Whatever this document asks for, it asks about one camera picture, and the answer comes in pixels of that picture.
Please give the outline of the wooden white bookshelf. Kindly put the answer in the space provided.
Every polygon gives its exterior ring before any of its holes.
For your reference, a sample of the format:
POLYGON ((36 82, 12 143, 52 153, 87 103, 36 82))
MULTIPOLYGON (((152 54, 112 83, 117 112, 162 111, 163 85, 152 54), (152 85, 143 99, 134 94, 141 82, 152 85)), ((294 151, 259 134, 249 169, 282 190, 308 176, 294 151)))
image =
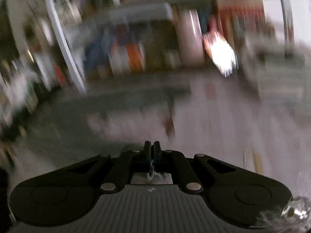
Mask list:
POLYGON ((79 91, 102 77, 218 64, 239 66, 248 34, 294 39, 290 0, 1 0, 1 60, 15 58, 47 87, 63 72, 79 91))

